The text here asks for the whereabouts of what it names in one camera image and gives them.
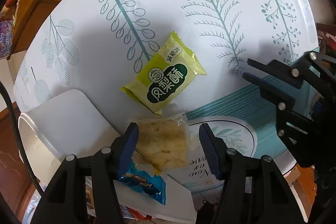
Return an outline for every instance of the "silver screw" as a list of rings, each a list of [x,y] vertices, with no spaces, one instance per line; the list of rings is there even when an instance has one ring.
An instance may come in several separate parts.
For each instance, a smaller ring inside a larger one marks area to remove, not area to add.
[[[226,152],[227,152],[229,155],[235,155],[237,151],[236,151],[234,148],[229,148]]]
[[[75,158],[75,155],[70,154],[70,155],[68,155],[65,159],[66,159],[67,161],[72,161],[72,160],[74,160],[74,158]]]
[[[285,105],[285,103],[283,103],[283,102],[279,103],[279,104],[278,104],[278,109],[280,109],[280,110],[285,110],[285,109],[286,109],[286,105]]]
[[[268,156],[268,155],[264,155],[264,156],[262,157],[262,159],[263,159],[264,161],[266,161],[266,162],[271,162],[271,161],[272,161],[272,158],[271,158],[270,156]]]
[[[283,137],[284,135],[285,135],[285,132],[282,129],[280,129],[278,132],[278,136]]]
[[[309,53],[309,56],[310,56],[310,59],[312,59],[312,60],[316,60],[316,53],[314,53],[314,52],[310,52],[310,53]]]
[[[294,76],[294,77],[298,77],[299,76],[299,70],[298,69],[292,69],[292,75]]]
[[[109,147],[104,147],[104,148],[101,150],[101,152],[102,152],[103,154],[108,154],[108,153],[111,152],[111,148],[109,148]]]

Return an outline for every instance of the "blue snack package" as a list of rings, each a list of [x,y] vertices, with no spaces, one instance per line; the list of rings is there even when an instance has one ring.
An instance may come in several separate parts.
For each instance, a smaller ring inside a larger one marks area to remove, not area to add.
[[[119,181],[134,191],[143,193],[162,205],[166,205],[166,183],[163,178],[155,174],[151,176],[145,170],[138,170],[135,167],[133,158],[128,166],[127,172]]]

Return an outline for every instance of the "yellow snack package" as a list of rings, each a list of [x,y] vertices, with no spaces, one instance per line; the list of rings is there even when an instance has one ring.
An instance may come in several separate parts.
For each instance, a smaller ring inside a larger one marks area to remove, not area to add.
[[[176,32],[142,68],[136,78],[121,90],[162,115],[162,108],[184,90],[197,74],[206,75],[194,52]]]

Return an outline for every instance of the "teal stripe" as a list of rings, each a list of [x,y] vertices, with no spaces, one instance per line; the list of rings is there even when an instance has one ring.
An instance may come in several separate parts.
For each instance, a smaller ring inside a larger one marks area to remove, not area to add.
[[[126,11],[125,11],[123,5],[121,4],[120,0],[115,0],[115,2],[117,3],[117,5],[118,5],[120,11],[121,11],[122,14],[124,15],[124,17],[125,17],[125,19],[126,19],[128,25],[129,25],[130,29],[132,30],[132,32],[133,32],[135,38],[137,39],[137,41],[138,41],[138,43],[139,43],[139,45],[140,45],[140,47],[141,47],[141,49],[142,49],[142,51],[143,51],[145,57],[146,57],[147,60],[149,61],[151,58],[149,57],[149,54],[148,54],[148,52],[147,52],[145,46],[143,45],[142,40],[141,40],[141,38],[139,37],[139,35],[138,35],[136,29],[134,28],[134,26],[133,26],[133,24],[132,24],[132,21],[131,21],[130,18],[128,17],[128,15],[127,15],[127,13],[126,13]]]
[[[312,92],[312,87],[304,82],[298,90],[291,85],[268,75],[263,78],[272,85],[286,92],[296,99],[294,110],[300,114],[307,114],[307,106]],[[264,154],[277,157],[286,151],[286,147],[276,135],[275,106],[260,96],[259,87],[248,85],[223,98],[199,107],[186,115],[188,120],[208,116],[231,116],[239,118],[250,124],[256,131],[258,138],[257,150],[254,157],[260,158]]]

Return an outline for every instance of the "leaf pattern tablecloth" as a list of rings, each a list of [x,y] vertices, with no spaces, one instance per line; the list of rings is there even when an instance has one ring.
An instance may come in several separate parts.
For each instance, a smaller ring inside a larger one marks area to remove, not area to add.
[[[274,106],[241,76],[247,71],[264,77],[294,96],[295,108],[305,113],[312,95],[308,85],[298,91],[248,67],[246,60],[290,64],[317,49],[308,0],[62,0],[20,67],[14,85],[17,104],[26,112],[79,89],[123,133],[132,117],[153,114],[119,89],[134,79],[172,31],[196,53],[208,75],[197,76],[163,115],[185,111],[190,121],[234,117],[255,131],[253,156],[285,152],[275,134]]]

